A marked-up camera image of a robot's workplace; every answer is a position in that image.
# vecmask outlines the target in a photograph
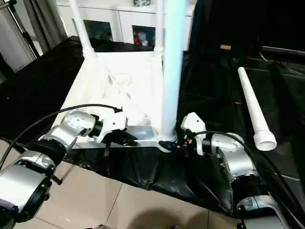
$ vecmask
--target gray curtain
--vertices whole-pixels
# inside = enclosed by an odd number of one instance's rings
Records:
[[[24,0],[36,39],[45,53],[66,37],[66,32],[55,6],[55,0]]]

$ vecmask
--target black plastic sheet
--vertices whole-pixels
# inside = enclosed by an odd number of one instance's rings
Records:
[[[92,42],[97,52],[151,51],[148,47],[115,42]],[[72,37],[43,55],[17,76],[0,84],[0,137],[11,140],[37,119],[60,109],[83,61],[78,38]],[[207,59],[185,53],[177,129],[182,118],[196,112],[208,130],[242,136],[258,159],[271,192],[295,211],[278,178],[255,151],[251,120],[236,67],[229,58]],[[303,140],[305,139],[305,68],[249,60],[244,65],[278,147],[267,152],[304,206]],[[26,145],[48,130],[52,120],[28,132]],[[218,161],[191,152],[163,153],[157,148],[77,149],[65,160],[102,176],[155,190],[175,198],[235,216],[232,190]]]

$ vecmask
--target tile floor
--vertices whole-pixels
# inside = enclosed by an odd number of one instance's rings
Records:
[[[0,141],[0,152],[7,144]],[[6,165],[18,157],[9,155]],[[85,229],[106,224],[116,229],[235,229],[237,220],[154,192],[122,184],[62,162],[56,171],[63,184],[53,184],[51,197],[36,218],[16,229]]]

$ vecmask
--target red object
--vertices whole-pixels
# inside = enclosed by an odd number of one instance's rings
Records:
[[[137,31],[133,31],[133,43],[135,45],[140,45],[140,39],[138,37],[138,32]]]

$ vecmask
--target glass cabinet door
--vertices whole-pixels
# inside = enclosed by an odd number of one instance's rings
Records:
[[[154,27],[133,25],[133,44],[154,47],[155,31],[156,29]]]
[[[123,41],[135,45],[151,46],[155,45],[155,13],[142,13],[131,11],[119,11]],[[192,17],[185,18],[185,45],[188,48],[190,27]]]
[[[83,20],[89,38],[104,41],[113,41],[112,31],[109,22]]]
[[[79,7],[79,10],[89,38],[114,42],[123,41],[120,17],[117,10],[85,7]],[[59,6],[59,11],[68,36],[78,36],[71,8],[69,6]]]

